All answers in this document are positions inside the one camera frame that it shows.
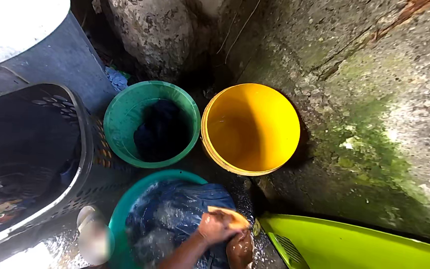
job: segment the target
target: soapy water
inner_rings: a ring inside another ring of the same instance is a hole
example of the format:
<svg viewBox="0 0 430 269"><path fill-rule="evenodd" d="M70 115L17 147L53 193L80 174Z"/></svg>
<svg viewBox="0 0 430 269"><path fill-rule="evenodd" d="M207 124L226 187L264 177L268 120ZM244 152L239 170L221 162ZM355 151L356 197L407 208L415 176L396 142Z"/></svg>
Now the soapy water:
<svg viewBox="0 0 430 269"><path fill-rule="evenodd" d="M157 268L198 228L207 205L235 208L229 193L218 184L173 180L150 186L136 200L126 219L135 262L143 268ZM228 269L225 247L222 243L210 248L194 268Z"/></svg>

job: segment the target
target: plastic basin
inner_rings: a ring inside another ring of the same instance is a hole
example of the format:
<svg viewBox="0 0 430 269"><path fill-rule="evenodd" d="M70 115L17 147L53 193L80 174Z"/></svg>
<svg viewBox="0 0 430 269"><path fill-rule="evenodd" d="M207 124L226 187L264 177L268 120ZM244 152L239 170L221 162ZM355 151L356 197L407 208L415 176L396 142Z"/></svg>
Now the plastic basin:
<svg viewBox="0 0 430 269"><path fill-rule="evenodd" d="M210 157L245 176L271 173L293 155L300 122L291 103L260 84L224 89L205 108L202 141Z"/></svg>
<svg viewBox="0 0 430 269"><path fill-rule="evenodd" d="M134 132L143 123L143 111L160 99L173 101L181 110L192 135L188 146L177 156L161 162L144 162L134 143ZM135 167L162 168L174 164L194 148L200 135L200 112L183 89L164 81L144 81L129 86L110 103L104 117L104 134L110 148Z"/></svg>
<svg viewBox="0 0 430 269"><path fill-rule="evenodd" d="M114 253L109 260L111 269L139 269L135 264L133 254L125 231L125 221L137 198L152 184L165 180L185 180L197 184L206 184L207 181L198 175L183 170L164 170L153 173L135 183L119 200L110 218L109 228L115 238Z"/></svg>

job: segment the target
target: hand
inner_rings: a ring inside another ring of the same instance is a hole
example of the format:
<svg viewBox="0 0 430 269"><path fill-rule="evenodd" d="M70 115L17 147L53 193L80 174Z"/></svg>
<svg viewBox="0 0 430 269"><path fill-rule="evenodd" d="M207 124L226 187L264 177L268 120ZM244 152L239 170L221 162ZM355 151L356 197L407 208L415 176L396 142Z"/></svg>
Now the hand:
<svg viewBox="0 0 430 269"><path fill-rule="evenodd" d="M228 224L231 221L232 216L221 211L204 213L197 230L204 237L208 245L217 244L241 232L239 229L228 228Z"/></svg>
<svg viewBox="0 0 430 269"><path fill-rule="evenodd" d="M253 246L249 230L244 230L226 245L230 268L246 268L253 261Z"/></svg>

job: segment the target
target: black laundry basket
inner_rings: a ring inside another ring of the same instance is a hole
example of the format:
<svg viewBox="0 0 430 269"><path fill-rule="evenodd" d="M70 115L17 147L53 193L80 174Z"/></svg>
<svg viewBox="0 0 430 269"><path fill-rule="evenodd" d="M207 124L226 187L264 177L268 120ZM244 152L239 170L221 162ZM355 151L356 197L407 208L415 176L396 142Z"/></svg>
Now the black laundry basket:
<svg viewBox="0 0 430 269"><path fill-rule="evenodd" d="M27 229L48 222L94 202L104 201L120 193L134 179L137 168L118 158L109 148L100 119L91 115L81 99L67 87L44 83L4 95L57 110L61 117L78 125L80 130L80 162L74 178L55 200L44 201L42 209L0 231L0 243Z"/></svg>

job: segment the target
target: yellow bucket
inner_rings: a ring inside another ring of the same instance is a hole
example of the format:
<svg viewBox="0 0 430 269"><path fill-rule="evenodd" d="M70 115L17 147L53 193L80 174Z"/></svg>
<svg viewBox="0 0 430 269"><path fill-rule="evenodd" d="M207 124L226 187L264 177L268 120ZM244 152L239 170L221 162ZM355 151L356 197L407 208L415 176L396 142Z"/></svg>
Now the yellow bucket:
<svg viewBox="0 0 430 269"><path fill-rule="evenodd" d="M202 117L202 142L226 170L259 176L281 167L300 140L300 121L276 90L254 83L224 89Z"/></svg>

